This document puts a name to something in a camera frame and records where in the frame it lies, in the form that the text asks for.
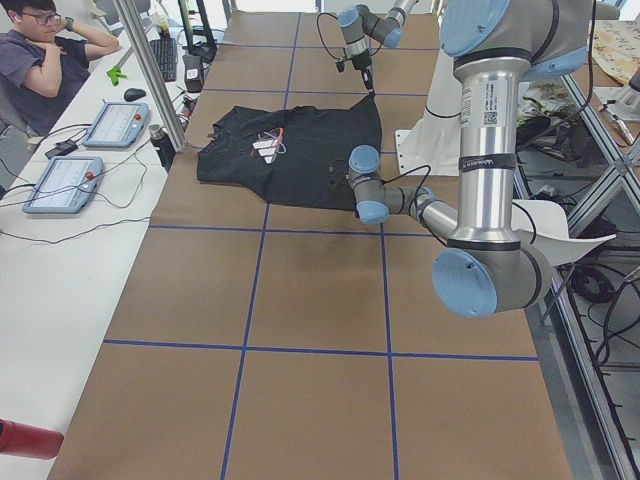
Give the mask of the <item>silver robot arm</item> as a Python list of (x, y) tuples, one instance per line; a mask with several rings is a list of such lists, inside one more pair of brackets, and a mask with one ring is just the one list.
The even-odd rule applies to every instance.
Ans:
[(403, 28), (408, 15), (418, 1), (396, 1), (384, 17), (372, 13), (368, 6), (358, 4), (338, 12), (337, 21), (345, 48), (336, 61), (339, 72), (350, 62), (361, 74), (363, 84), (370, 96), (375, 95), (372, 56), (368, 38), (387, 48), (396, 48), (403, 36)]
[(533, 239), (513, 231), (518, 87), (580, 68), (595, 17), (591, 1), (451, 1), (440, 45), (461, 84), (459, 194), (456, 206), (425, 187), (389, 188), (378, 154), (355, 148), (348, 180), (365, 224), (406, 214), (446, 247), (432, 285), (462, 317), (487, 317), (536, 303), (549, 290), (550, 260)]

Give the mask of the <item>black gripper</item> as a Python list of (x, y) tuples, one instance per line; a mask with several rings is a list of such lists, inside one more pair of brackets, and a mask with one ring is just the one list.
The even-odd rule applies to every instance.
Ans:
[(350, 57), (352, 66), (359, 71), (366, 90), (369, 93), (374, 92), (374, 82), (372, 75), (372, 60), (369, 52), (360, 52)]

